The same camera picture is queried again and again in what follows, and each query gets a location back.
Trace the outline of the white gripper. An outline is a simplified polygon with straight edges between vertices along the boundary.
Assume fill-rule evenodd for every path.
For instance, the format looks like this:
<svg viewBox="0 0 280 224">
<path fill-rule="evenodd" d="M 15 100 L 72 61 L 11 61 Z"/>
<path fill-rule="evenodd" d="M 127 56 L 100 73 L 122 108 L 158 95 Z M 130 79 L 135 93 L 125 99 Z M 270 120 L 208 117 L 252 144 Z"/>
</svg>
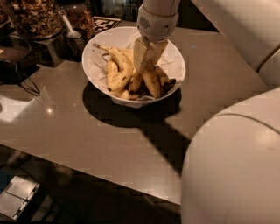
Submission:
<svg viewBox="0 0 280 224">
<path fill-rule="evenodd" d="M 168 45 L 165 39 L 171 36 L 177 25 L 178 9 L 178 3 L 142 3 L 139 7 L 136 26 L 151 41 L 149 45 L 144 38 L 135 40 L 133 63 L 139 73 L 144 70 L 145 64 L 147 68 L 152 68 L 158 63 Z"/>
</svg>

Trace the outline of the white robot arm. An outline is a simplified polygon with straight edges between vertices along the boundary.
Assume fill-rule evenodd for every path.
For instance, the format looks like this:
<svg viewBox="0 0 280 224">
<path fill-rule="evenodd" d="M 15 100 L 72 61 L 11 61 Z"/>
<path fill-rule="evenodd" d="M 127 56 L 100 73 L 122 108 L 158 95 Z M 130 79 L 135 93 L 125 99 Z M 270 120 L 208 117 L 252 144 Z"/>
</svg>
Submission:
<svg viewBox="0 0 280 224">
<path fill-rule="evenodd" d="M 182 224 L 280 224 L 280 0 L 192 0 L 269 87 L 209 119 L 182 169 Z"/>
</svg>

